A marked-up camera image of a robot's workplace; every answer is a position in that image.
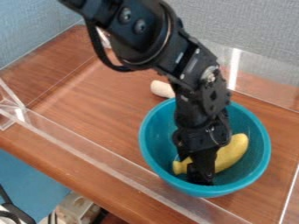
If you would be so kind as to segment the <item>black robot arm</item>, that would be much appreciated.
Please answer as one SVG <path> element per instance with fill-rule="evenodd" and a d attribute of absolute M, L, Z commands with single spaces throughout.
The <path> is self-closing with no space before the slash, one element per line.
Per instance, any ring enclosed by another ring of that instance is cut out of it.
<path fill-rule="evenodd" d="M 174 93 L 172 141 L 189 159 L 186 179 L 209 186 L 216 156 L 230 139 L 230 93 L 217 57 L 182 28 L 164 0 L 58 0 L 81 15 L 102 64 L 126 73 L 153 69 Z"/>

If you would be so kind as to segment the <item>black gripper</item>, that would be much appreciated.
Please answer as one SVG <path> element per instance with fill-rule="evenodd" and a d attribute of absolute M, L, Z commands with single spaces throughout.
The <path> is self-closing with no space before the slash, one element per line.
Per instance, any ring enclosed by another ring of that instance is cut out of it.
<path fill-rule="evenodd" d="M 190 158 L 190 163 L 186 165 L 186 178 L 190 183 L 213 185 L 217 150 L 229 143 L 230 134 L 229 115 L 225 109 L 201 126 L 178 127 L 172 133 L 180 160 Z"/>

